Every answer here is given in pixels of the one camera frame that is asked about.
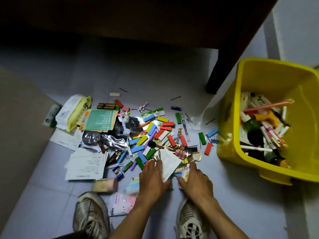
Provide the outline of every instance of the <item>tiled floor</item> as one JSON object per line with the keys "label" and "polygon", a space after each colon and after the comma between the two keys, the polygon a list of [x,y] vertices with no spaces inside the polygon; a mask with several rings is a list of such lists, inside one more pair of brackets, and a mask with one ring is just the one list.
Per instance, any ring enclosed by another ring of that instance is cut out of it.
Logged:
{"label": "tiled floor", "polygon": [[[264,42],[261,30],[244,56],[265,57]],[[203,114],[203,123],[217,118],[218,100],[233,80],[235,71],[219,94],[213,96],[206,94],[204,86],[216,61],[216,51],[98,38],[84,38],[74,53],[52,50],[2,47],[0,65],[33,80],[39,89],[62,104],[69,96],[81,93],[92,96],[95,106],[98,102],[113,102],[109,93],[120,92],[119,99],[125,106],[136,108],[148,101],[148,109],[163,107],[165,117],[171,120],[175,119],[171,105],[182,107],[189,116]],[[170,101],[177,96],[181,98]],[[209,125],[202,125],[201,131],[217,127],[217,122],[216,119]],[[189,144],[199,144],[198,132],[189,130]],[[91,182],[64,180],[64,165],[71,152],[48,143],[1,239],[49,239],[72,232],[77,197],[90,190]],[[203,156],[198,167],[212,180],[214,195],[222,208],[249,237],[287,238],[280,185],[261,179],[255,170],[219,160],[216,147],[209,156]],[[123,191],[139,172],[137,167],[125,173],[119,191]],[[176,180],[173,188],[158,201],[143,238],[175,237],[173,227],[183,194]],[[108,197],[103,196],[103,199],[107,202]],[[111,218],[113,226],[116,228],[123,218]]]}

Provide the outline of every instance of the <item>sneaker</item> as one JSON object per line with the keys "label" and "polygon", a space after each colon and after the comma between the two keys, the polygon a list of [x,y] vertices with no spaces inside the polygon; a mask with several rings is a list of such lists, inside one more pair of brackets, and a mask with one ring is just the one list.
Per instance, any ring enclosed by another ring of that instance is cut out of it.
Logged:
{"label": "sneaker", "polygon": [[73,230],[85,230],[93,239],[110,236],[110,221],[103,199],[94,192],[85,192],[78,198],[73,217]]}
{"label": "sneaker", "polygon": [[185,199],[178,207],[176,217],[176,238],[207,239],[211,226],[199,208]]}

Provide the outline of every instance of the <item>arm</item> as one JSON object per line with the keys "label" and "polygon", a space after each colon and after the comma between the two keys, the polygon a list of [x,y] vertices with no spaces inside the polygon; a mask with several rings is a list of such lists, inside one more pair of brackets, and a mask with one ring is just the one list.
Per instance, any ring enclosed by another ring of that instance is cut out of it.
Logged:
{"label": "arm", "polygon": [[205,214],[218,239],[249,239],[225,214],[213,195],[213,184],[193,162],[187,182],[177,177],[186,196]]}
{"label": "arm", "polygon": [[140,239],[159,197],[169,188],[171,181],[165,183],[161,176],[162,161],[152,160],[140,173],[140,191],[135,205],[122,223],[117,227],[111,239]]}

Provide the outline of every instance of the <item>pile of clutter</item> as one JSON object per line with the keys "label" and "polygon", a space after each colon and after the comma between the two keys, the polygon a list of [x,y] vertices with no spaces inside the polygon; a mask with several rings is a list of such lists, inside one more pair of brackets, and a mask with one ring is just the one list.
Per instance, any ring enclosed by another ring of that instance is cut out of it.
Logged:
{"label": "pile of clutter", "polygon": [[[144,112],[147,102],[136,109],[124,106],[118,99],[114,103],[99,103],[96,109],[90,109],[91,104],[90,97],[72,96],[55,117],[57,129],[51,141],[74,150],[65,166],[66,180],[92,179],[95,180],[94,192],[114,193],[110,197],[110,216],[127,214],[134,205],[139,178],[131,180],[125,194],[117,193],[118,182],[128,170],[136,167],[143,170],[150,160],[162,160],[164,182],[172,176],[187,180],[189,163],[201,160],[197,145],[188,144],[190,138],[180,113],[182,108],[171,107],[179,112],[175,114],[176,120],[170,121],[164,117],[163,108]],[[130,116],[131,110],[138,110],[141,116]],[[185,115],[192,125],[192,120]],[[183,128],[176,131],[176,123]],[[199,145],[207,145],[207,156],[213,143],[218,142],[217,132],[214,129],[206,134],[208,142],[204,134],[199,133]],[[108,170],[112,170],[115,178],[106,178]]]}
{"label": "pile of clutter", "polygon": [[241,93],[240,142],[250,157],[290,169],[289,161],[280,155],[287,144],[283,136],[290,128],[286,123],[287,106],[293,100],[271,103],[263,95]]}

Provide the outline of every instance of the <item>yellow storage box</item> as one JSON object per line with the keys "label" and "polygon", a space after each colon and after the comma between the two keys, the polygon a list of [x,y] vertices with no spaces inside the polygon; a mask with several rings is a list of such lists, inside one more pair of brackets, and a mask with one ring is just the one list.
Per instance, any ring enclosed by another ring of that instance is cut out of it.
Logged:
{"label": "yellow storage box", "polygon": [[[319,83],[312,68],[279,60],[246,58],[239,62],[236,80],[225,94],[220,109],[219,158],[255,167],[269,181],[291,185],[290,179],[319,182]],[[285,169],[246,155],[240,148],[239,109],[241,92],[263,94],[271,102],[293,99],[287,108],[291,125],[280,154],[292,169]]]}

